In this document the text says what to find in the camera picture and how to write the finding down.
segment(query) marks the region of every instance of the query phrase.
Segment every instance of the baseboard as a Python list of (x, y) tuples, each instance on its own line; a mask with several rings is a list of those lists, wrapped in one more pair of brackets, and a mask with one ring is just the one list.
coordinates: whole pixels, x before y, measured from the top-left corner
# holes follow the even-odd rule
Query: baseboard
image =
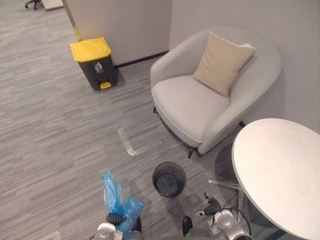
[(119, 69), (119, 68), (122, 68), (122, 67), (125, 67), (125, 66), (128, 66), (128, 65), (131, 65), (131, 64), (136, 64), (136, 63), (140, 63), (140, 62), (143, 62), (143, 61), (146, 61), (146, 60), (149, 60), (149, 59), (153, 59), (153, 58), (157, 58), (157, 57), (163, 56), (167, 52), (169, 52), (169, 51), (163, 51), (163, 52), (151, 55), (151, 56), (145, 56), (145, 57), (133, 60), (133, 61), (128, 61), (128, 62), (125, 62), (125, 63), (114, 65), (113, 67), (114, 67), (114, 69)]
[(241, 122), (239, 123), (239, 125), (240, 125), (242, 128), (244, 128), (244, 127), (246, 126), (246, 124), (245, 124), (243, 121), (241, 121)]

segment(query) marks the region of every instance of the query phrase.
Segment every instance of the yellow foot pedal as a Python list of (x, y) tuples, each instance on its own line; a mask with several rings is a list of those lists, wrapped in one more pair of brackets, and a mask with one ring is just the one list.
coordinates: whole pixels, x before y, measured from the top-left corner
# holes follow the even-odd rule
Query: yellow foot pedal
[(111, 83), (108, 82), (108, 81), (102, 82), (102, 83), (100, 84), (100, 89), (108, 89), (108, 88), (110, 88), (110, 87), (111, 87)]

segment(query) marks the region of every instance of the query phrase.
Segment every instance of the tape on floor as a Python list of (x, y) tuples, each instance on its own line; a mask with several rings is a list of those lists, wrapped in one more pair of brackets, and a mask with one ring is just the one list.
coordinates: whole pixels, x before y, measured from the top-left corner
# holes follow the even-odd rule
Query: tape on floor
[(132, 157), (135, 157), (138, 154), (142, 154), (142, 153), (154, 148), (155, 146), (159, 146), (162, 143), (160, 140), (157, 140), (155, 142), (151, 142), (147, 145), (144, 145), (144, 146), (138, 148), (137, 150), (134, 150), (133, 147), (131, 146), (124, 130), (122, 128), (118, 128), (117, 132), (118, 132), (118, 135), (124, 145), (126, 152)]
[(48, 235), (45, 235), (38, 240), (60, 240), (60, 232), (54, 231), (49, 233)]

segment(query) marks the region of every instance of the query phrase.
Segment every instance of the armchair seat cushion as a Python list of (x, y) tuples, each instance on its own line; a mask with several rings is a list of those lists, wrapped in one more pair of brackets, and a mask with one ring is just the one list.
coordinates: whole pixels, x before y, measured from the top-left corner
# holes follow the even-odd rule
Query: armchair seat cushion
[(151, 89), (162, 120), (185, 143), (198, 147), (208, 126), (229, 106), (230, 99), (182, 75), (155, 84)]

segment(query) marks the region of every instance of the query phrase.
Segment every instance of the white wall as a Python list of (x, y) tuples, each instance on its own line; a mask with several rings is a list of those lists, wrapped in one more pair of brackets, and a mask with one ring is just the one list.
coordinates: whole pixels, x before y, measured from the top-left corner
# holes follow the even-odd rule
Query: white wall
[(244, 119), (277, 117), (320, 133), (319, 0), (173, 0), (170, 49), (211, 26), (238, 26), (271, 41), (283, 73)]
[(114, 64), (169, 50), (172, 0), (67, 0), (83, 40), (105, 37)]

